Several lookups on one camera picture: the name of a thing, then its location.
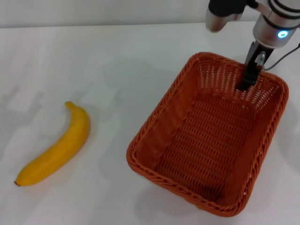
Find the woven basket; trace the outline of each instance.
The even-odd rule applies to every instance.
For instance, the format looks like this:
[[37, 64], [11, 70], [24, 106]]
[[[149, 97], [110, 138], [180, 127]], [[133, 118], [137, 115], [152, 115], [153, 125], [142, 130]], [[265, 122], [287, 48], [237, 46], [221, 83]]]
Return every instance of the woven basket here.
[[202, 210], [240, 213], [288, 99], [286, 83], [266, 72], [237, 90], [243, 67], [192, 56], [129, 145], [131, 169]]

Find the white table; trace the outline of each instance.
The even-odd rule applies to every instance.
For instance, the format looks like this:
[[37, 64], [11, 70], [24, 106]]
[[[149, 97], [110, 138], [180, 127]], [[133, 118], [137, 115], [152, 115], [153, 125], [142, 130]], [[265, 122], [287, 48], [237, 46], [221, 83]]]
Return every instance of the white table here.
[[[300, 51], [272, 72], [290, 98], [246, 208], [222, 218], [137, 175], [127, 146], [188, 58], [210, 51], [243, 62], [253, 22], [220, 33], [205, 24], [0, 29], [1, 225], [293, 225], [300, 219]], [[300, 30], [267, 66], [300, 42]], [[83, 149], [46, 180], [19, 171], [69, 122], [66, 100], [92, 129]]]

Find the yellow banana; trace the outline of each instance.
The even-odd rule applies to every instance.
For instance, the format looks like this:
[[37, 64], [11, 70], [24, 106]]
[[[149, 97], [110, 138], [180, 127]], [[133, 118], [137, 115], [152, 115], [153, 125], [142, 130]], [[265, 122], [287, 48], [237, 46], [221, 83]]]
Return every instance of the yellow banana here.
[[72, 102], [66, 102], [71, 111], [71, 122], [65, 134], [47, 151], [25, 166], [15, 180], [18, 186], [40, 182], [62, 167], [84, 145], [90, 132], [87, 112]]

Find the black cable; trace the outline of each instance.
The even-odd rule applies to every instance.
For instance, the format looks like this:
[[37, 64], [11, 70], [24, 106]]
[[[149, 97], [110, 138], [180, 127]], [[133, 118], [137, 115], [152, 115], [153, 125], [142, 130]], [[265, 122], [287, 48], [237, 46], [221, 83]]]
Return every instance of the black cable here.
[[300, 48], [300, 43], [298, 45], [298, 47], [294, 48], [293, 50], [291, 50], [290, 52], [288, 52], [287, 54], [285, 54], [283, 57], [281, 57], [277, 62], [275, 62], [275, 64], [267, 69], [263, 69], [264, 71], [268, 71], [270, 69], [273, 69], [278, 63], [281, 62], [281, 60], [283, 60], [286, 56], [288, 56], [289, 54], [292, 54], [294, 51], [298, 50]]

